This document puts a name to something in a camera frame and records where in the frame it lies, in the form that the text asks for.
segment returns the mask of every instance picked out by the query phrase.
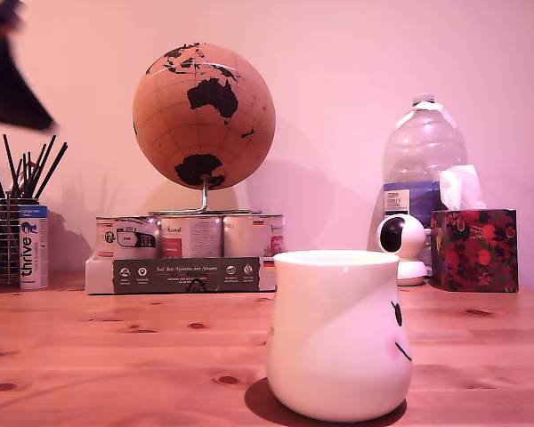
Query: wood grain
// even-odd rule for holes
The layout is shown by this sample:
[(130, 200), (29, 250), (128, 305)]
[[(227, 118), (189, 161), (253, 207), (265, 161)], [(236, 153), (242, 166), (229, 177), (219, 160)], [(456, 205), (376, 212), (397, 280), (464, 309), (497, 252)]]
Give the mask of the wood grain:
[[(265, 381), (272, 294), (86, 295), (0, 288), (0, 426), (329, 426)], [(400, 290), (407, 401), (358, 425), (534, 427), (534, 290)]]

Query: mug rim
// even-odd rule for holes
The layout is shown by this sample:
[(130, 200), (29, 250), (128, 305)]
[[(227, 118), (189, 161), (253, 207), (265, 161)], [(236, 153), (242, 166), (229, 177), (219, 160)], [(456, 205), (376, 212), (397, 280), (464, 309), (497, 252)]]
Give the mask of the mug rim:
[(282, 252), (274, 255), (273, 260), (294, 265), (346, 267), (395, 264), (400, 257), (396, 254), (356, 249), (312, 249)]

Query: pencil holder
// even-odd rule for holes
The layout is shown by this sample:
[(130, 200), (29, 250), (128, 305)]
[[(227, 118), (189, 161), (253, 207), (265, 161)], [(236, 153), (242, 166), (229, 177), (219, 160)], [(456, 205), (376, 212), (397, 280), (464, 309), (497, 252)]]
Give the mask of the pencil holder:
[(20, 206), (38, 205), (35, 198), (0, 198), (0, 282), (20, 282)]

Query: can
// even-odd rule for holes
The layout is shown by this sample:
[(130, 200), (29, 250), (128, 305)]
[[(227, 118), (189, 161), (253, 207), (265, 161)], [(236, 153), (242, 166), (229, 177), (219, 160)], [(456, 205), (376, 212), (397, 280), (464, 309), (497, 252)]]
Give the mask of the can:
[(273, 256), (284, 252), (285, 218), (280, 214), (226, 215), (223, 256)]
[(222, 256), (222, 217), (219, 215), (160, 216), (163, 258), (219, 258)]
[(47, 287), (47, 206), (20, 206), (20, 288)]
[(93, 258), (157, 258), (158, 233), (158, 219), (151, 216), (98, 216)]

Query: ceramic mug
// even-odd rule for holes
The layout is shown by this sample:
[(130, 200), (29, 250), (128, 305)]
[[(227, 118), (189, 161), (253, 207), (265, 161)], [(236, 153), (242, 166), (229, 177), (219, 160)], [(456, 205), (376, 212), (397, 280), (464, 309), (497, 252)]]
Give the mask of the ceramic mug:
[(275, 396), (330, 422), (392, 412), (406, 397), (412, 368), (398, 256), (317, 250), (274, 260), (267, 378)]

